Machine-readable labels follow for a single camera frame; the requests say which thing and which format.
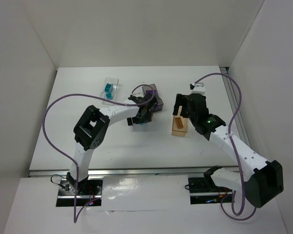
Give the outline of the purple lego brick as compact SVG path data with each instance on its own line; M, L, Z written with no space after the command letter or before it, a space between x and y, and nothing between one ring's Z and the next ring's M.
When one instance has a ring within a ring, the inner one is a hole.
M156 96L157 95L157 90L146 90L145 93Z

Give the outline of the orange translucent plastic container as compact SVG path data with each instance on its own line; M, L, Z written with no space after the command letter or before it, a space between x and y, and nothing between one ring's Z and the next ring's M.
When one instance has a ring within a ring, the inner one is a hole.
M188 132L188 119L181 116L173 116L171 135L185 137Z

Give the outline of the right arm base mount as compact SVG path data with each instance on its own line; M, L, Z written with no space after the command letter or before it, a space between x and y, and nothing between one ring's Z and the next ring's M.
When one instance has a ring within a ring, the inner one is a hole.
M232 190L224 187L209 187L203 177L189 177L184 186L189 191L191 205L231 203Z

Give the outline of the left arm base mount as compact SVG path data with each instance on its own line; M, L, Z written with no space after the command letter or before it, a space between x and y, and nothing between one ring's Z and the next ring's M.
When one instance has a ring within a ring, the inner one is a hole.
M69 182L62 176L54 174L50 178L51 183L58 186L58 195L56 207L73 207L74 206L74 189ZM82 207L87 202L88 206L95 207L102 204L102 179L91 179L87 181L83 190L77 194L77 207Z

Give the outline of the small teal lego brick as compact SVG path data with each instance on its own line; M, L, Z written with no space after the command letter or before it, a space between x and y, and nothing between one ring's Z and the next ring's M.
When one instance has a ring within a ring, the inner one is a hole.
M111 93L113 91L113 84L112 83L107 83L105 86L105 92L106 93Z

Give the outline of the dark smoky plastic container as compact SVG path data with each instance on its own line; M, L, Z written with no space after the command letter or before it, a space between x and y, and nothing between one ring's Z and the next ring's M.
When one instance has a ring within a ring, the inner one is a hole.
M142 90L143 90L143 94L145 95L146 90L157 90L157 87L155 84L150 84L149 86L143 86ZM154 95L154 98L156 99L156 102L153 104L152 108L150 109L151 113L162 111L164 106L162 99L159 97L158 90L157 90L157 95L156 96Z

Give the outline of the teal oval lego piece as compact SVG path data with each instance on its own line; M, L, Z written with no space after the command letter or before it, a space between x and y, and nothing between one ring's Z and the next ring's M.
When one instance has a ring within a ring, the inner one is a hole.
M113 95L111 93L106 93L105 98L109 100L113 100Z

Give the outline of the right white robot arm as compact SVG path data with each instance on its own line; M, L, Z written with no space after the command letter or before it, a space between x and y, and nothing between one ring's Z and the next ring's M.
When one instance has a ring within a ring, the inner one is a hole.
M192 84L189 95L177 94L173 115L188 118L197 133L240 162L242 168L242 172L237 173L214 166L204 172L206 183L211 187L226 187L242 192L251 205L263 207L284 190L281 164L260 156L230 132L219 116L209 112L204 94L202 83Z

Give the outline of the aluminium side rail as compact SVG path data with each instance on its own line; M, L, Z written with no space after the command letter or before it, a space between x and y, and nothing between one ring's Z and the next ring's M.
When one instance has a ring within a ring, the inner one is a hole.
M230 101L230 106L232 108L233 113L235 113L237 111L236 116L234 117L234 121L237 127L237 131L238 134L240 136L240 139L238 139L238 137L234 137L233 133L232 133L232 138L235 144L235 147L237 149L237 152L239 154L239 158L240 158L240 163L242 166L242 170L243 170L243 174L247 177L251 177L251 175L253 174L253 172L251 171L251 168L247 168L246 167L246 159L244 157L242 157L242 153L246 153L246 148L250 149L250 142L249 139L247 137L247 133L246 133L246 129L245 126L243 124L243 120L242 120L242 116L240 113L240 107L241 105L239 105L239 101L240 101L240 93L239 93L239 89L237 88L237 86L234 84L234 82L227 78L226 76L222 76L223 81L224 81L224 85L229 97L229 101Z

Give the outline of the clear plastic container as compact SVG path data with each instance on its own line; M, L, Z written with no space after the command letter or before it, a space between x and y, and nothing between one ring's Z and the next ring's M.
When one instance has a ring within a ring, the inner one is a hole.
M119 87L119 79L118 78L105 78L105 83L103 87L103 91L100 93L100 97L103 98L102 104L104 105L112 105L110 101L114 101L117 90Z

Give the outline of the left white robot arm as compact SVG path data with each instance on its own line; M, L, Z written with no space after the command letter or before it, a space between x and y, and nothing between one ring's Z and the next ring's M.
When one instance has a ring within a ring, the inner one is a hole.
M143 97L131 95L120 105L86 108L73 129L76 141L73 159L77 165L73 164L66 175L73 189L78 192L84 189L92 154L102 144L108 127L122 120L127 120L129 126L148 123L156 104L157 98L147 93Z

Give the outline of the orange lego plate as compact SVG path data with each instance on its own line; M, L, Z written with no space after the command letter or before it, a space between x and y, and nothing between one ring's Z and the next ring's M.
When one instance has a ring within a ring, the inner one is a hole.
M178 129L183 129L184 125L183 125L182 119L180 117L176 117L174 120L175 120L176 127Z

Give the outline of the aluminium front rail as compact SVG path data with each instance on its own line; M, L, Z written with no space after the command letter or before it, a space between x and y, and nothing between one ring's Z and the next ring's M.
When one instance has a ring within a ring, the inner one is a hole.
M117 175L176 175L176 174L199 174L207 167L173 167L173 168L140 168L140 169L90 169L89 176L117 176ZM29 177L49 177L54 174L65 176L67 170L31 170Z

